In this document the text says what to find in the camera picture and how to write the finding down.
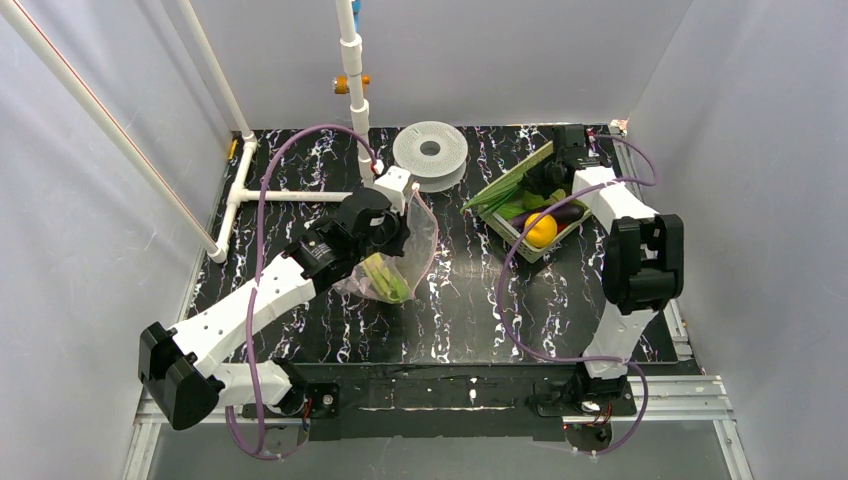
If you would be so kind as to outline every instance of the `lemon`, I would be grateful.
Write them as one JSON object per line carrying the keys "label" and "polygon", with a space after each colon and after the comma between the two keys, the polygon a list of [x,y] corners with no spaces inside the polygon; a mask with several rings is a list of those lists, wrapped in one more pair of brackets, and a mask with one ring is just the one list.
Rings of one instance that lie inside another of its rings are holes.
{"label": "lemon", "polygon": [[[524,221],[524,229],[526,230],[527,227],[529,227],[530,224],[533,223],[533,221],[536,220],[536,217],[538,216],[538,213],[534,213],[533,215],[527,217],[527,220]],[[527,240],[527,243],[533,245],[536,248],[545,248],[550,245],[551,242],[554,241],[554,238],[556,238],[556,234],[556,220],[554,220],[554,217],[550,215],[545,215],[544,217],[542,217],[541,220],[539,220],[539,223],[537,223],[535,227],[533,227],[532,229],[530,229],[529,232],[527,232],[527,237],[525,238],[525,240]]]}

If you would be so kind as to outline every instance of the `plastic bag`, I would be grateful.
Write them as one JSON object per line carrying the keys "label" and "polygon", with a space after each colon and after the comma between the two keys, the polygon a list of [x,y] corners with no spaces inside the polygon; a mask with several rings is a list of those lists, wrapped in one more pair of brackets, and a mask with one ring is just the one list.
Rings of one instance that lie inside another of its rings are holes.
{"label": "plastic bag", "polygon": [[430,270],[439,239],[439,224],[424,200],[415,192],[407,206],[409,238],[402,257],[375,253],[359,262],[350,277],[333,287],[342,295],[352,293],[385,303],[412,300],[415,289]]}

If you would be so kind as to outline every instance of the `white filament spool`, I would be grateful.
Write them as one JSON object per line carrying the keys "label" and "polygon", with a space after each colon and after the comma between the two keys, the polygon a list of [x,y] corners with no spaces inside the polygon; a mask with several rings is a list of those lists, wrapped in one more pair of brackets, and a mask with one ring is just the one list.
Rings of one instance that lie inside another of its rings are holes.
{"label": "white filament spool", "polygon": [[392,152],[395,163],[415,177],[422,192],[441,192],[465,175],[468,142],[447,123],[420,122],[398,134]]}

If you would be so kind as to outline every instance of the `white enclosure wall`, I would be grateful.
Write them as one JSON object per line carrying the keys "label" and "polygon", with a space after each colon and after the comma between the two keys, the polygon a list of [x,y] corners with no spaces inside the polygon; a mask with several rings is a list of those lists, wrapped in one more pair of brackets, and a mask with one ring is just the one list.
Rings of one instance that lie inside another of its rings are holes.
{"label": "white enclosure wall", "polygon": [[756,478],[846,478],[848,8],[695,0],[630,122]]}
{"label": "white enclosure wall", "polygon": [[[230,133],[161,5],[22,3],[205,222]],[[117,478],[197,239],[2,18],[0,147],[0,477]]]}
{"label": "white enclosure wall", "polygon": [[[690,1],[365,0],[371,124],[624,118]],[[193,4],[253,128],[350,121],[334,2]]]}

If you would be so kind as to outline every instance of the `black tabletop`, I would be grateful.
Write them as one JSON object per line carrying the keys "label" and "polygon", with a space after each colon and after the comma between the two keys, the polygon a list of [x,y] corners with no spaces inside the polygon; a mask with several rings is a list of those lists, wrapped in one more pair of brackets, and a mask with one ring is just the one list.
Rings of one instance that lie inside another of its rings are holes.
{"label": "black tabletop", "polygon": [[[461,127],[468,140],[468,165],[462,182],[445,192],[422,194],[439,222],[439,242],[430,272],[415,300],[388,305],[335,292],[319,295],[308,307],[282,315],[256,335],[257,358],[286,357],[297,362],[497,363],[533,362],[504,338],[494,311],[494,284],[506,243],[460,206],[493,179],[551,138],[546,127]],[[372,129],[378,156],[392,163],[392,142],[399,129]],[[270,155],[293,130],[257,132],[259,150],[247,177],[259,190]],[[612,145],[600,147],[614,156]],[[214,230],[222,220],[226,192],[238,166],[239,152],[226,173],[225,194]],[[323,131],[306,137],[283,159],[272,189],[350,191],[359,184],[356,144],[342,133]],[[333,204],[269,202],[265,220],[266,255],[281,252],[305,230],[304,223],[332,213]],[[227,262],[208,258],[189,306],[192,316],[209,308],[253,276],[257,203],[242,204],[230,239]],[[536,264],[517,262],[509,283],[508,310],[522,341],[557,356],[577,356],[591,341],[604,309],[600,272],[605,232],[591,218]],[[634,358],[640,362],[676,362],[662,314],[646,329]],[[244,359],[237,349],[233,360]]]}

